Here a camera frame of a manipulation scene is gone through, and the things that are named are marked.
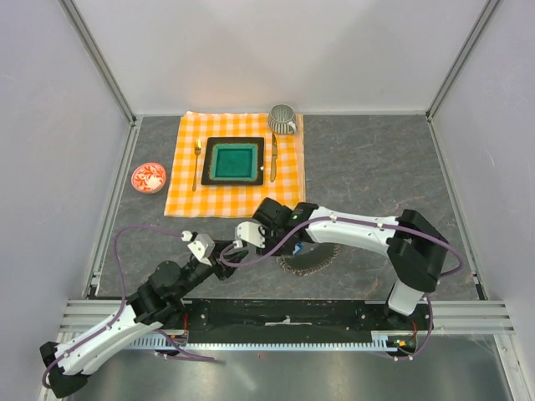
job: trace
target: gray countertop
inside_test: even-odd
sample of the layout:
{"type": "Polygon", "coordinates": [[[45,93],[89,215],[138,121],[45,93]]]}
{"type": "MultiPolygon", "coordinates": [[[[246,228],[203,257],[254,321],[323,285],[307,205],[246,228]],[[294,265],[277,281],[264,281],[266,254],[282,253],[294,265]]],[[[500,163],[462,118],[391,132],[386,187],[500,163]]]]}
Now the gray countertop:
{"type": "MultiPolygon", "coordinates": [[[[180,117],[144,118],[129,168],[156,161],[171,172],[180,117]]],[[[461,235],[424,116],[305,116],[304,150],[307,201],[329,209],[369,216],[418,210],[456,248],[461,235]]],[[[135,191],[126,181],[113,232],[132,224],[174,231],[199,231],[213,238],[233,238],[237,219],[164,217],[167,186],[154,195],[135,191]]],[[[127,291],[133,292],[162,261],[184,264],[189,254],[177,238],[151,231],[131,231],[120,238],[119,253],[127,291]]],[[[451,256],[445,270],[456,264],[451,256]]],[[[358,298],[384,300],[396,276],[383,256],[342,246],[334,262],[320,272],[297,277],[275,258],[244,267],[230,280],[215,277],[191,297],[358,298]]],[[[111,247],[104,260],[100,297],[120,295],[111,247]]],[[[477,299],[468,268],[448,277],[433,297],[477,299]]]]}

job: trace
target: mug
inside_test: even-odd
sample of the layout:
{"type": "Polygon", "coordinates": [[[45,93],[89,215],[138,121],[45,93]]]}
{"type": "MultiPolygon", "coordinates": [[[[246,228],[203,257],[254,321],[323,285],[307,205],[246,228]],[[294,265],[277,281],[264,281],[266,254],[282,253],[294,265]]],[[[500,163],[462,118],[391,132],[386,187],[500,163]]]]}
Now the mug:
{"type": "Polygon", "coordinates": [[[293,135],[298,132],[295,113],[286,104],[278,104],[271,109],[267,117],[267,125],[274,134],[293,135]]]}

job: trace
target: orange checkered placemat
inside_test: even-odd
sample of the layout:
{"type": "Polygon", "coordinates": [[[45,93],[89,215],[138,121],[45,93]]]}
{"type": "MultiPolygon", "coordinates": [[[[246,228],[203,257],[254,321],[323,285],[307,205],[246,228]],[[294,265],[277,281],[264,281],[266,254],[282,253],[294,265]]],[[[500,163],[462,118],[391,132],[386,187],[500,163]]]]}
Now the orange checkered placemat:
{"type": "Polygon", "coordinates": [[[277,135],[277,177],[269,180],[272,133],[268,114],[201,114],[188,112],[181,118],[176,141],[171,183],[165,216],[251,217],[260,202],[270,197],[294,208],[305,199],[303,116],[298,114],[296,135],[277,135]],[[264,145],[264,184],[262,186],[201,185],[206,141],[210,137],[262,136],[264,145]],[[197,164],[197,187],[192,190],[195,172],[194,146],[201,141],[197,164]]]}

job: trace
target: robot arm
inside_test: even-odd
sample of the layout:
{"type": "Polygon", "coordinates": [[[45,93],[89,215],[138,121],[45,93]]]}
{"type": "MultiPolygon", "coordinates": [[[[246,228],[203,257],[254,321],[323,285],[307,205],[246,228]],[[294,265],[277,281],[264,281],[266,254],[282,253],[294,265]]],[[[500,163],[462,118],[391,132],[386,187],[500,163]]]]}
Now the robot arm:
{"type": "Polygon", "coordinates": [[[387,256],[398,281],[385,314],[401,318],[413,313],[424,292],[435,290],[446,258],[441,246],[395,229],[407,227],[446,242],[416,211],[404,211],[400,217],[367,217],[311,203],[300,203],[292,211],[266,198],[252,218],[257,222],[237,226],[236,241],[213,241],[206,234],[184,231],[182,240],[192,254],[187,264],[180,267],[173,261],[162,262],[127,303],[102,323],[72,343],[45,343],[41,355],[55,395],[66,397],[82,388],[102,363],[144,334],[161,327],[179,327],[185,312],[182,298],[212,274],[222,281],[230,277],[234,265],[248,254],[239,249],[244,243],[253,245],[260,256],[292,255],[299,242],[339,243],[387,256]],[[238,249],[223,254],[232,245],[238,249]]]}
{"type": "Polygon", "coordinates": [[[258,223],[240,224],[236,237],[253,244],[259,255],[268,254],[295,227],[306,221],[320,220],[297,231],[273,255],[292,255],[298,242],[329,242],[356,246],[388,257],[398,280],[387,305],[392,312],[403,316],[409,316],[415,310],[425,292],[436,289],[446,259],[446,248],[400,231],[403,227],[408,228],[447,243],[417,211],[405,210],[400,217],[368,217],[331,211],[312,203],[299,203],[292,211],[266,198],[252,218],[258,223]]]}

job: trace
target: gold fork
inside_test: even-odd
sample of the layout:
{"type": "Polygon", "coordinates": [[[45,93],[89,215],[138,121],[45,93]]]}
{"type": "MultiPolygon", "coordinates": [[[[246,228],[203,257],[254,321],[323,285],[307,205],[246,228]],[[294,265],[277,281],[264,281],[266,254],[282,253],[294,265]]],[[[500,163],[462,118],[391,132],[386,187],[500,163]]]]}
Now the gold fork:
{"type": "Polygon", "coordinates": [[[197,140],[195,143],[195,175],[193,175],[193,192],[197,189],[197,161],[201,154],[201,141],[197,140]]]}

